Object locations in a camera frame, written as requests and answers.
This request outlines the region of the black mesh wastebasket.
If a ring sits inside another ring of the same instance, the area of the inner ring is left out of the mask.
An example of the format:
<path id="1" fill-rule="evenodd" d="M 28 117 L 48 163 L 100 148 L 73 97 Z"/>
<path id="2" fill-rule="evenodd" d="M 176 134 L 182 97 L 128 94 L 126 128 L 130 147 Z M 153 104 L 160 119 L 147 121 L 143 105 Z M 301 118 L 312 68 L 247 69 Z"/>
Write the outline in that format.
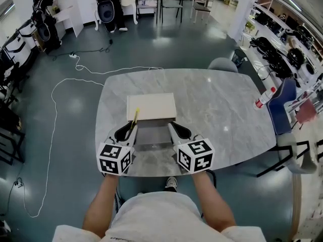
<path id="1" fill-rule="evenodd" d="M 241 49 L 234 50 L 231 61 L 239 68 L 246 61 L 246 54 Z"/>

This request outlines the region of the black helmet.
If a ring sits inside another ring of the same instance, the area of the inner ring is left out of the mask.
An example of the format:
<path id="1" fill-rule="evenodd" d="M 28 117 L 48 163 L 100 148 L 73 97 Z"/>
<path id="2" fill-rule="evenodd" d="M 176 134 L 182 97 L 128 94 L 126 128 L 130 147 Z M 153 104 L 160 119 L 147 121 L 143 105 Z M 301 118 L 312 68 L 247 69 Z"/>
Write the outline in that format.
<path id="1" fill-rule="evenodd" d="M 298 70 L 304 63 L 304 55 L 300 49 L 291 48 L 288 50 L 287 60 L 294 68 Z"/>

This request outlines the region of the black metal frame chair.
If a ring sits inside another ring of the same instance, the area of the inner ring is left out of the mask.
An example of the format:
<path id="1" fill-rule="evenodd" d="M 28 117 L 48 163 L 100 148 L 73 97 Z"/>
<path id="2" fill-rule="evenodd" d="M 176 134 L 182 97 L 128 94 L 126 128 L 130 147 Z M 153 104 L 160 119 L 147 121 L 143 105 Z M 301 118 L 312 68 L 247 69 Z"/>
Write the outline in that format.
<path id="1" fill-rule="evenodd" d="M 25 134 L 21 120 L 6 104 L 0 101 L 0 161 L 12 165 L 13 161 L 24 163 L 21 146 Z"/>

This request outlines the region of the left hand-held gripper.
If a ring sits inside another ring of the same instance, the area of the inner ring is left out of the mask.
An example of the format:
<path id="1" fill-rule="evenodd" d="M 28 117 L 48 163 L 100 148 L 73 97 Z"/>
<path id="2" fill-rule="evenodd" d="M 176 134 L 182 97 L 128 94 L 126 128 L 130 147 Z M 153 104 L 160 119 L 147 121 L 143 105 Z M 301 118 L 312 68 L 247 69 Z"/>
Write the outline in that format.
<path id="1" fill-rule="evenodd" d="M 133 163 L 134 143 L 138 126 L 132 122 L 120 124 L 110 130 L 109 137 L 101 142 L 96 153 L 101 173 L 121 176 Z"/>

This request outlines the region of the grey chair with black legs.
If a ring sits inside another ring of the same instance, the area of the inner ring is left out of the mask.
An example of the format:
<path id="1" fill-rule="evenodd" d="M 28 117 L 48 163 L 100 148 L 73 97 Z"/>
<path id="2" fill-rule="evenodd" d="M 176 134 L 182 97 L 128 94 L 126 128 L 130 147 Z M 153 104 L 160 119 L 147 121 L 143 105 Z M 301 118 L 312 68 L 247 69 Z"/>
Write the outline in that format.
<path id="1" fill-rule="evenodd" d="M 279 171 L 286 167 L 293 174 L 313 174 L 317 170 L 317 164 L 310 155 L 309 141 L 297 142 L 292 133 L 276 136 L 277 144 L 270 149 L 278 153 L 279 161 L 267 168 L 256 177 L 261 177 L 270 171 Z"/>

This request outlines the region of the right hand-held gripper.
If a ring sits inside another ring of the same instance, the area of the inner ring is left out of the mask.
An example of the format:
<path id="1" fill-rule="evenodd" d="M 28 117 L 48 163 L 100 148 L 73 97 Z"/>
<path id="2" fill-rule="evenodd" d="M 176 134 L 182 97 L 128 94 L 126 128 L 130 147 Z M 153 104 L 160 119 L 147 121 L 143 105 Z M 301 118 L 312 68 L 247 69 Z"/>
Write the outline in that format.
<path id="1" fill-rule="evenodd" d="M 176 163 L 188 173 L 210 169 L 214 162 L 215 150 L 210 140 L 175 121 L 168 123 L 171 140 L 176 152 Z"/>

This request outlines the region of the white drawer box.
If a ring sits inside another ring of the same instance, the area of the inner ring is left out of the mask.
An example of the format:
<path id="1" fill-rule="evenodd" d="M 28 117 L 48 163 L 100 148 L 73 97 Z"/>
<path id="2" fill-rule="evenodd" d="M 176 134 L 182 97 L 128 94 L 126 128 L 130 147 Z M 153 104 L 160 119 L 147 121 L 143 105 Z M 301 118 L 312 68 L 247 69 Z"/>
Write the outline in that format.
<path id="1" fill-rule="evenodd" d="M 135 148 L 157 150 L 171 144 L 168 123 L 175 120 L 177 111 L 173 93 L 129 95 L 127 97 L 127 120 L 134 119 L 136 108 L 140 109 L 137 119 Z"/>

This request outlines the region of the person's white t-shirt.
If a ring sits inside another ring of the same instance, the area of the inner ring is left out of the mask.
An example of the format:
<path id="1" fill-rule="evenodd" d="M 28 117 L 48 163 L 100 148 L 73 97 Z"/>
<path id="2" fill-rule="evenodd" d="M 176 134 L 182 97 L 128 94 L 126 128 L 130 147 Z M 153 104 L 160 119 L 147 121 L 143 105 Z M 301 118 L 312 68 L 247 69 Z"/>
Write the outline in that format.
<path id="1" fill-rule="evenodd" d="M 218 232 L 205 224 L 186 195 L 153 192 L 132 197 L 115 215 L 103 238 L 68 225 L 52 242 L 266 242 L 259 227 L 232 226 Z"/>

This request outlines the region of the blue chair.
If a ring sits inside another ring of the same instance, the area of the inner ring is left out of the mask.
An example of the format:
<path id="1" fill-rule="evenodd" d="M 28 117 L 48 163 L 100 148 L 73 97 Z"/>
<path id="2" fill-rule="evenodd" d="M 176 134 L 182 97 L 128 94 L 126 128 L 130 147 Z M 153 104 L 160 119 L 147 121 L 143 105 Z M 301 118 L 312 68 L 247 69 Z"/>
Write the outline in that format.
<path id="1" fill-rule="evenodd" d="M 296 81 L 294 79 L 286 78 L 267 103 L 267 108 L 276 135 L 291 132 L 291 126 L 284 105 L 287 102 L 294 101 L 296 95 Z"/>

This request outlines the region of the white open shelf unit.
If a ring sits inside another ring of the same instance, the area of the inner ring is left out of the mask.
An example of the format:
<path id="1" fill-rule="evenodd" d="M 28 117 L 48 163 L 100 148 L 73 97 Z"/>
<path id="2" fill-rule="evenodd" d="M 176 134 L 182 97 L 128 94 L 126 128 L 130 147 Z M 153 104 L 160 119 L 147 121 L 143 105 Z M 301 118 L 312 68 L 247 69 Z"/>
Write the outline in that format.
<path id="1" fill-rule="evenodd" d="M 47 10 L 56 19 L 55 27 L 60 39 L 67 29 L 73 29 L 76 36 L 82 31 L 83 22 L 77 0 L 54 0 Z"/>

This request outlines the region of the person's left forearm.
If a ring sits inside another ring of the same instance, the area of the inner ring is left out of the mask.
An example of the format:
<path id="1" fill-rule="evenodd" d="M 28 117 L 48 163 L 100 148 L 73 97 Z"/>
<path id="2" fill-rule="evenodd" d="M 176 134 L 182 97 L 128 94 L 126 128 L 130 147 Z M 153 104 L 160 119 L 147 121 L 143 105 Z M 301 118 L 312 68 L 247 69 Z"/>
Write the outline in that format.
<path id="1" fill-rule="evenodd" d="M 90 231 L 100 238 L 105 236 L 113 214 L 114 200 L 119 176 L 107 174 L 91 202 L 82 225 L 82 229 Z"/>

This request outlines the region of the clear bottle with red label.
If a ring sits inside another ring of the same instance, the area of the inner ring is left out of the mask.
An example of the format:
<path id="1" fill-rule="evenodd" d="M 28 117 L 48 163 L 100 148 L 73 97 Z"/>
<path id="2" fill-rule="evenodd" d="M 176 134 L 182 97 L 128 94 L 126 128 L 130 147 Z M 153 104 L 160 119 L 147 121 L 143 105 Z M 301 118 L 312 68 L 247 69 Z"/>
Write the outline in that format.
<path id="1" fill-rule="evenodd" d="M 261 96 L 255 101 L 254 108 L 255 109 L 261 109 L 264 105 L 266 105 L 271 98 L 273 97 L 274 93 L 276 92 L 275 87 L 271 87 L 267 89 L 264 93 L 261 94 Z"/>

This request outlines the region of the person's right forearm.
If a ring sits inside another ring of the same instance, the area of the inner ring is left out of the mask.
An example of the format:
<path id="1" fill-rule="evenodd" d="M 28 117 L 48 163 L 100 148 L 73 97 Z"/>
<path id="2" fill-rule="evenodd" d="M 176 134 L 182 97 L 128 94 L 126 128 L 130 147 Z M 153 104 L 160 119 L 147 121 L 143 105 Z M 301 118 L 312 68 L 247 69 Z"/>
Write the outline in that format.
<path id="1" fill-rule="evenodd" d="M 229 205 L 222 199 L 206 172 L 192 175 L 206 223 L 218 232 L 236 226 Z"/>

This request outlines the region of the person's right white shoe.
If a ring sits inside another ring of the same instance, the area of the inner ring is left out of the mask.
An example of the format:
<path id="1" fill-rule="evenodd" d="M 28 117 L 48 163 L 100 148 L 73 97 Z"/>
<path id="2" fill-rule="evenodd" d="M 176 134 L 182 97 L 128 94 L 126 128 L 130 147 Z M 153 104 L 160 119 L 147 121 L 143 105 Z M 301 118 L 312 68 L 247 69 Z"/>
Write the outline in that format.
<path id="1" fill-rule="evenodd" d="M 177 179 L 174 176 L 170 176 L 167 179 L 165 191 L 168 192 L 177 192 Z"/>

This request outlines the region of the grey round-back chair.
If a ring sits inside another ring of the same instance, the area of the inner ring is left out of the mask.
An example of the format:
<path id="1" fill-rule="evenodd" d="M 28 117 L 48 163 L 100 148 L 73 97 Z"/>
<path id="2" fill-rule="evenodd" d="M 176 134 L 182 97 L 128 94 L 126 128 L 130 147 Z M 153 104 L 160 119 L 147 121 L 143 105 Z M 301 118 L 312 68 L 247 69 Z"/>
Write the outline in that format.
<path id="1" fill-rule="evenodd" d="M 238 73 L 236 65 L 230 59 L 225 57 L 218 57 L 214 59 L 209 64 L 208 69 Z"/>

